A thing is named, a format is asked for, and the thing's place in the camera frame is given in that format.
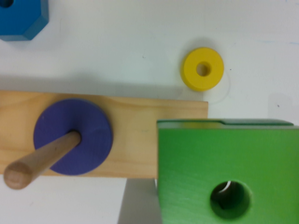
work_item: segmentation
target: green wooden cube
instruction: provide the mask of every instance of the green wooden cube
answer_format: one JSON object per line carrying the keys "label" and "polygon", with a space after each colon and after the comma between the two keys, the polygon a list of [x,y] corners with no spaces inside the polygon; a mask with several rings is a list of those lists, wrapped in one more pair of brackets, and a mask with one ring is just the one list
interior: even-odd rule
{"label": "green wooden cube", "polygon": [[280,120],[159,120],[164,224],[299,223],[299,127]]}

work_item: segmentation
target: blue block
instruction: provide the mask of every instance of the blue block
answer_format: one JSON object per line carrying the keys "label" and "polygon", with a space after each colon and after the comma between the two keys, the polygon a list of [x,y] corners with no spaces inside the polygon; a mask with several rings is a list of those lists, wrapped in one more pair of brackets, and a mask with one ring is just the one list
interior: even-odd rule
{"label": "blue block", "polygon": [[48,22],[48,0],[0,0],[2,40],[32,40]]}

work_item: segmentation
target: wooden toy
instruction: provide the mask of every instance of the wooden toy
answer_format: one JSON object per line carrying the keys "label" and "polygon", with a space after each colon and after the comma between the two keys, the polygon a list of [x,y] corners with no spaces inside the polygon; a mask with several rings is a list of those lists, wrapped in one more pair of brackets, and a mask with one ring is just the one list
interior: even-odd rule
{"label": "wooden toy", "polygon": [[0,0],[2,40],[32,40],[48,22],[48,0]]}
{"label": "wooden toy", "polygon": [[163,223],[297,223],[299,127],[280,120],[160,120]]}
{"label": "wooden toy", "polygon": [[224,64],[214,49],[200,48],[190,52],[181,67],[181,78],[194,91],[208,91],[222,79]]}
{"label": "wooden toy", "polygon": [[112,147],[112,131],[99,106],[67,99],[48,107],[34,133],[37,151],[12,162],[4,172],[7,185],[23,189],[47,169],[82,175],[98,167]]}
{"label": "wooden toy", "polygon": [[[84,176],[156,178],[157,119],[207,117],[207,102],[0,91],[1,174],[12,162],[54,140],[53,137],[48,142],[38,143],[35,130],[47,108],[70,98],[88,100],[99,106],[106,114],[113,132],[113,146],[106,160]],[[65,130],[55,138],[69,131],[72,130]],[[59,175],[56,172],[48,170],[44,175]]]}

